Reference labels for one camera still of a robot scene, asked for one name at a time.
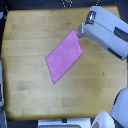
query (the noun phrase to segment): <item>wooden board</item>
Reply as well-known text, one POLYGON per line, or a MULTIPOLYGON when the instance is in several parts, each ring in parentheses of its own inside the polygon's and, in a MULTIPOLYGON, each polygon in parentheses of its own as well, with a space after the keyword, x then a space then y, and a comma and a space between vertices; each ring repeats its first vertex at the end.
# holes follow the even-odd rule
MULTIPOLYGON (((116 7, 106 7, 119 16, 116 7)), ((89 8, 10 11, 2 44, 5 111, 8 119, 95 117, 110 113, 127 86, 126 61, 96 42, 79 39, 83 54, 53 85, 45 57, 86 20, 89 8)))

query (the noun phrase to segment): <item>pink cloth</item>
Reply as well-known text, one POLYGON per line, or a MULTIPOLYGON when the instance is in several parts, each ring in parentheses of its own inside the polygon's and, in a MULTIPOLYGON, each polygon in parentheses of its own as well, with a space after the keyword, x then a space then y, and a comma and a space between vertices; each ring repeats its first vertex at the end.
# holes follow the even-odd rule
POLYGON ((83 50, 73 29, 45 58, 53 84, 74 64, 82 52, 83 50))

